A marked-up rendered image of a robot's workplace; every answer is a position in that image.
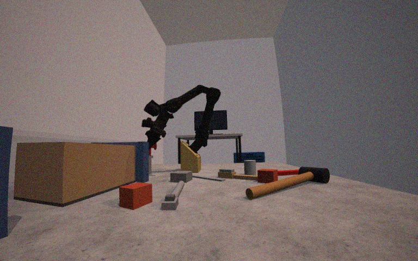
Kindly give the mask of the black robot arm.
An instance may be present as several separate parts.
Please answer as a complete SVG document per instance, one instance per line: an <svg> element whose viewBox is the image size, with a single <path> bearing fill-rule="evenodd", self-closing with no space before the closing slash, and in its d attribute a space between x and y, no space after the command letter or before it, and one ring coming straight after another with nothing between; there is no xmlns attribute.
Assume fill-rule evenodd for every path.
<svg viewBox="0 0 418 261"><path fill-rule="evenodd" d="M157 104L154 100L151 100L149 103L146 104L144 108L144 111L150 114L151 116L155 117L158 115L157 119L161 119L165 123L167 123L169 118L174 118L173 113L177 112L184 103L198 96L201 93L206 94L207 103L201 125L199 127L196 127L196 140L190 146L188 146L194 153L197 153L197 151L202 146L207 146L207 139L209 136L208 126L210 124L214 105L219 100L219 97L221 95L219 89L207 88L203 85L197 85L196 87L189 90L182 96L168 100L160 105ZM169 113L168 111L171 113ZM151 118L148 117L146 120L142 121L142 127L156 127L157 119L153 121Z"/></svg>

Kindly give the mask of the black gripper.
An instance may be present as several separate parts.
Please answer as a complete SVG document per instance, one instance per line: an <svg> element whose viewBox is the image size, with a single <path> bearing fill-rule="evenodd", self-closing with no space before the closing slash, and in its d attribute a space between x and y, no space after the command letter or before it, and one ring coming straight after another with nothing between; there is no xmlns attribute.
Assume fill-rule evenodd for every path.
<svg viewBox="0 0 418 261"><path fill-rule="evenodd" d="M145 133L148 137L149 149L160 140L160 136L163 138L165 137L166 132L164 131L164 128L166 126L167 125L163 120L157 119L156 127L151 127L150 130Z"/></svg>

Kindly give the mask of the black-headed mallet with wooden handle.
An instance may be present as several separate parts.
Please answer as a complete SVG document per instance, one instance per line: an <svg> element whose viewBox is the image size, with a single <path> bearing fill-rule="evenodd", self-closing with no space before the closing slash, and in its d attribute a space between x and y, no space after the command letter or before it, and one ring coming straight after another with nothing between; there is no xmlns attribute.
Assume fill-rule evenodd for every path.
<svg viewBox="0 0 418 261"><path fill-rule="evenodd" d="M248 199L252 200L307 181L327 184L329 178L330 173L327 168L301 167L296 176L248 188L246 190L246 196Z"/></svg>

